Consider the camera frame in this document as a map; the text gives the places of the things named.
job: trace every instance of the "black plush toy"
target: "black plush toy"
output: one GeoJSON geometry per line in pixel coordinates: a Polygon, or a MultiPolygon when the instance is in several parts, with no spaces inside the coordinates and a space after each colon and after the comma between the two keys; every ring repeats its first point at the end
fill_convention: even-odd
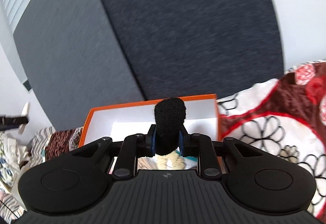
{"type": "Polygon", "coordinates": [[[179,130],[186,117],[185,110],[185,103],[180,98],[169,98],[156,104],[156,154],[167,155],[178,147],[179,130]]]}

